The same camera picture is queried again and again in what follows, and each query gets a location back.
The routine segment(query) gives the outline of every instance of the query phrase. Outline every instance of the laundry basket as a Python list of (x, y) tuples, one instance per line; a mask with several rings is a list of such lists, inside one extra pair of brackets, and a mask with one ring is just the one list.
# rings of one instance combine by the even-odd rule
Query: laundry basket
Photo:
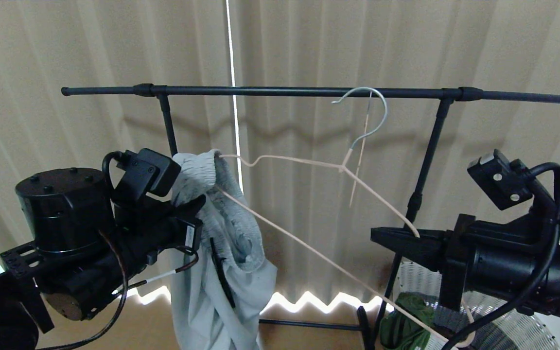
[[(453, 312), (438, 304), (441, 275), (431, 272), (413, 262), (404, 262), (399, 268), (396, 281), (398, 292), (415, 293), (434, 309), (434, 324), (457, 332), (468, 324), (468, 318), (460, 308)], [(464, 293), (473, 317), (478, 319), (505, 302), (478, 292)], [(434, 337), (424, 350), (439, 350), (444, 342)], [(491, 324), (480, 328), (471, 347), (477, 350), (558, 350), (560, 347), (548, 328), (534, 316), (525, 316), (513, 311)]]

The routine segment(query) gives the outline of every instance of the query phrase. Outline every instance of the metal hook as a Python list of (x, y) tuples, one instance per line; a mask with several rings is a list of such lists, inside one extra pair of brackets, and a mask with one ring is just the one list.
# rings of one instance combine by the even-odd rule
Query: metal hook
[(384, 117), (382, 117), (382, 121), (380, 122), (380, 124), (375, 129), (373, 129), (372, 131), (369, 131), (366, 134), (356, 138), (356, 140), (351, 144), (350, 149), (353, 149), (353, 147), (356, 146), (356, 143), (358, 143), (358, 141), (362, 140), (365, 137), (369, 137), (370, 135), (373, 135), (380, 128), (382, 128), (382, 125), (384, 124), (384, 122), (386, 122), (386, 117), (388, 116), (388, 105), (386, 103), (386, 98), (384, 98), (384, 95), (382, 95), (382, 93), (380, 93), (377, 89), (373, 89), (371, 87), (352, 88), (351, 90), (347, 91), (347, 93), (345, 93), (345, 95), (343, 95), (343, 97), (341, 97), (338, 101), (333, 101), (333, 104), (339, 104), (340, 102), (342, 102), (345, 99), (345, 97), (351, 95), (352, 93), (354, 93), (356, 91), (361, 91), (363, 89), (366, 89), (367, 91), (371, 91), (372, 93), (375, 93), (375, 95), (377, 95), (380, 98), (380, 100), (382, 100), (382, 103), (384, 104)]

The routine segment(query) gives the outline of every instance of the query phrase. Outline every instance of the brown floor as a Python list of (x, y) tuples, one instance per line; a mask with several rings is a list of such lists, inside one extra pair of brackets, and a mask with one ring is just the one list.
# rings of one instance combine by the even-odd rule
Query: brown floor
[[(111, 318), (116, 303), (112, 303), (92, 321), (68, 321), (50, 310), (55, 329), (41, 334), (38, 347), (66, 344), (94, 335)], [(268, 310), (266, 318), (295, 319), (329, 323), (356, 324), (355, 309), (346, 304), (338, 306), (331, 314), (325, 315), (311, 305), (304, 306), (298, 313), (290, 313), (280, 307)], [(369, 313), (371, 324), (375, 312)], [(284, 349), (362, 349), (362, 335), (359, 332), (277, 326), (261, 324), (261, 337), (265, 350)], [(142, 305), (138, 297), (127, 300), (120, 319), (101, 339), (82, 349), (103, 350), (177, 350), (178, 345), (172, 326), (171, 306), (165, 297), (153, 303)]]

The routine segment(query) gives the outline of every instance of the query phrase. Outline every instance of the gray garment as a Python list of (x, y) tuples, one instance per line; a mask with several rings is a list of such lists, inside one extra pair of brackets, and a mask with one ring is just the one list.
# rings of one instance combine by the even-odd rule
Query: gray garment
[[(183, 350), (255, 350), (259, 314), (274, 292), (277, 270), (265, 259), (261, 231), (253, 215), (215, 188), (219, 186), (246, 204), (226, 161), (218, 155), (214, 149), (173, 157), (181, 166), (173, 186), (174, 206), (202, 194), (207, 197), (196, 215), (204, 223), (200, 261), (171, 281), (174, 332)], [(234, 310), (211, 260), (211, 237), (225, 259), (222, 266), (235, 299)], [(175, 268), (191, 261), (175, 250), (169, 250), (169, 256)]]

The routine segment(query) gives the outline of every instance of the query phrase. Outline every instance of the beige curtain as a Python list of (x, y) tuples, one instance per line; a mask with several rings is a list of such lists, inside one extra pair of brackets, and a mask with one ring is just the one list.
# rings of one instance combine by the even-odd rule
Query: beige curtain
[[(231, 0), (229, 9), (238, 85), (560, 94), (560, 2)], [(98, 168), (114, 149), (168, 151), (153, 98), (63, 97), (60, 87), (229, 86), (226, 15), (223, 1), (0, 2), (0, 251), (31, 239), (14, 193), (20, 179), (51, 168)], [(367, 100), (332, 100), (237, 98), (243, 155), (342, 161), (364, 129)], [(235, 153), (230, 97), (171, 103), (180, 151)], [(389, 100), (389, 119), (366, 142), (360, 177), (402, 211), (437, 106)], [(373, 100), (371, 127), (382, 112)], [(526, 210), (498, 212), (465, 172), (493, 148), (528, 165), (560, 163), (560, 105), (453, 104), (420, 228), (451, 228), (460, 212), (505, 222)], [(244, 168), (243, 177), (254, 209), (382, 288), (393, 253), (369, 241), (369, 228), (401, 222), (371, 195), (356, 189), (350, 208), (352, 183), (343, 175), (275, 160)], [(279, 268), (278, 290), (292, 301), (307, 290), (324, 302), (338, 292), (370, 299), (281, 233), (265, 224), (262, 230)]]

